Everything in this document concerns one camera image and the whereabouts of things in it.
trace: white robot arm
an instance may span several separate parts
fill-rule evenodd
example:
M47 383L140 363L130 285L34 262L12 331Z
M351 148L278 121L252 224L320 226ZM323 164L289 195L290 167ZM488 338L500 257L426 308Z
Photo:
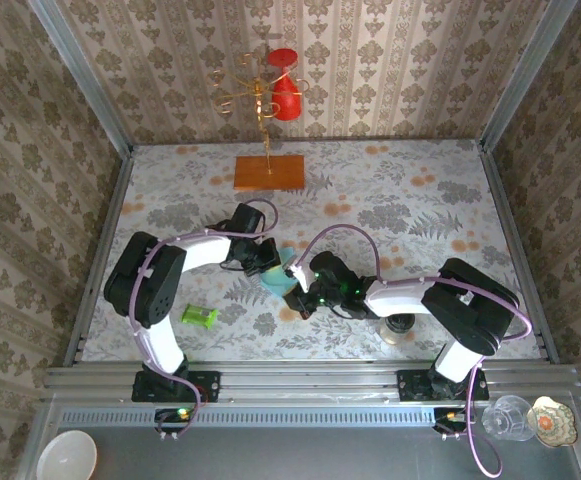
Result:
M223 263L228 258L232 241L228 237L204 237L183 242L186 252L181 273L202 265ZM150 354L155 365L165 373L174 373L184 360L184 354L172 331L169 313L149 328L137 332L138 340Z
M490 297L518 306L511 291L456 258L446 261L440 269L441 279L385 282L376 277L358 277L331 252L316 255L310 268L292 265L289 272L299 284L284 298L303 318L322 306L339 308L356 319L397 319L406 314L433 316L454 337L443 347L431 369L439 388L446 391L460 390L470 370L483 357L496 353L513 317L491 298L467 299L464 296L467 290L457 285L480 288ZM455 285L439 283L442 281Z

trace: gray metal floor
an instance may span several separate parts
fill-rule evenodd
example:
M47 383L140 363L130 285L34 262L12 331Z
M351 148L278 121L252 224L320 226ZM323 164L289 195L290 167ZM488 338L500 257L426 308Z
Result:
M85 428L97 444L93 480L465 480L485 478L467 440L422 428L193 428L161 441L151 428ZM509 480L575 480L571 448L498 442ZM489 468L495 460L481 445Z

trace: patterned wall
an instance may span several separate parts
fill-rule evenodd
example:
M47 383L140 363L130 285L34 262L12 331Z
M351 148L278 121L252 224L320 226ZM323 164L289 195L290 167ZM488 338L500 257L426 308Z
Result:
M0 0L0 478L63 354L117 164L26 2Z
M247 73L235 57L275 34L312 89L273 136L476 138L547 0L58 3L132 142L163 144L258 139L252 106L218 115L205 77Z
M495 159L560 355L581 372L581 1Z

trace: table surface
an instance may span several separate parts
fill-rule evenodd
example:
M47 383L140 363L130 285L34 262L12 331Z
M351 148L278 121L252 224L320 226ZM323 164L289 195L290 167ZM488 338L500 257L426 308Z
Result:
M159 238L230 218L237 203L255 197L280 213L278 246L299 253L324 227L351 223L366 229L381 253L388 279L436 272L461 258L518 293L519 283L490 194L477 146L471 140L286 142L274 154L305 156L302 191L238 193L235 157L258 155L259 144L138 147L116 227L105 279L133 233ZM271 210L262 205L268 219ZM366 241L339 230L317 243L358 275L374 274ZM216 308L214 326L182 324L187 304ZM328 311L301 320L257 276L216 265L186 272L171 311L175 334L192 361L283 359L432 360L450 338L430 316L418 316L396 346L378 335L378 321L345 320ZM510 331L521 328L515 319ZM534 336L504 344L501 359L540 358ZM83 361L140 360L125 320L100 293Z
M276 480L482 479L465 438L441 440L431 428L191 428L162 442L152 428L84 428L99 460L93 480L266 478ZM477 426L481 435L482 429ZM495 441L502 480L577 480L572 448ZM481 460L495 469L477 440Z

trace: wooden base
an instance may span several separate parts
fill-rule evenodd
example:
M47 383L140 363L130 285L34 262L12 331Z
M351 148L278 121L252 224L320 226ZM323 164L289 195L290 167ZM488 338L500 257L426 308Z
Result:
M234 189L302 190L305 187L303 155L270 155L272 172L268 172L265 156L237 157Z

